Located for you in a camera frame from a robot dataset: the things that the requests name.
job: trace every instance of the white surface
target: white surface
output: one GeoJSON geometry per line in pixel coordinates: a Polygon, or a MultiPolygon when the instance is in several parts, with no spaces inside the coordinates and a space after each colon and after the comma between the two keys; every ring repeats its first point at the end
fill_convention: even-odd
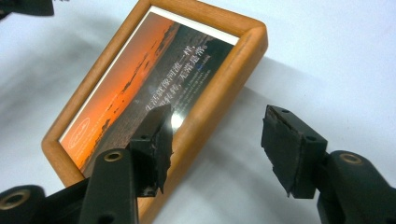
{"type": "MultiPolygon", "coordinates": [[[[288,199],[260,147],[267,104],[396,186],[396,2],[204,2],[263,21],[270,46],[156,223],[319,223],[316,202],[288,199]]],[[[53,18],[0,21],[0,191],[63,188],[41,139],[135,1],[53,3],[53,18]]]]}

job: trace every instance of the wooden frame border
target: wooden frame border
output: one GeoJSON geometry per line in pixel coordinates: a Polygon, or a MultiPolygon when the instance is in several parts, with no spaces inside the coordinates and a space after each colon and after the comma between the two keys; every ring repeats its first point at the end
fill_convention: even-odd
{"type": "Polygon", "coordinates": [[[139,215],[143,223],[155,218],[165,199],[187,172],[268,47],[266,27],[260,21],[194,0],[138,1],[42,141],[46,157],[66,186],[73,185],[84,177],[59,143],[59,139],[151,6],[235,35],[239,37],[239,41],[174,136],[175,153],[171,158],[172,166],[168,170],[165,194],[159,194],[156,198],[139,199],[139,215]]]}

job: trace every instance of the orange sky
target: orange sky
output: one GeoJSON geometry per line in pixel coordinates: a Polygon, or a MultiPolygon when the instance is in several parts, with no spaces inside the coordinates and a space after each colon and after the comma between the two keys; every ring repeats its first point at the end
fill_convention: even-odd
{"type": "Polygon", "coordinates": [[[102,127],[109,127],[132,101],[155,61],[171,43],[176,32],[163,39],[172,24],[153,13],[147,16],[62,139],[61,145],[79,169],[91,156],[96,139],[103,134],[102,127]],[[165,48],[156,53],[161,43],[165,48]]]}

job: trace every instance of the black mount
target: black mount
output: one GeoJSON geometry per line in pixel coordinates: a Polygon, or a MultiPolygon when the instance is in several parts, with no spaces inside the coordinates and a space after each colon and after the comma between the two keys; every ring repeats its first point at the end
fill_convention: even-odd
{"type": "Polygon", "coordinates": [[[362,156],[326,153],[327,140],[289,110],[268,105],[262,147],[288,195],[313,199],[320,191],[322,223],[396,224],[396,189],[362,156]]]}
{"type": "Polygon", "coordinates": [[[32,16],[53,16],[52,0],[0,0],[0,20],[11,12],[32,16]]]}
{"type": "Polygon", "coordinates": [[[163,192],[173,131],[170,105],[148,112],[130,144],[103,152],[92,176],[49,197],[39,186],[0,194],[0,223],[138,223],[136,197],[163,192]]]}

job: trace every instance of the photo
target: photo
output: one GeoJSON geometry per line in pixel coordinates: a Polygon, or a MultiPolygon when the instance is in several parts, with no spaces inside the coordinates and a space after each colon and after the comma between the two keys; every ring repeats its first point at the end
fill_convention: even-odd
{"type": "Polygon", "coordinates": [[[62,147],[89,177],[95,158],[125,148],[152,108],[171,104],[176,132],[235,43],[150,10],[60,138],[62,147]]]}

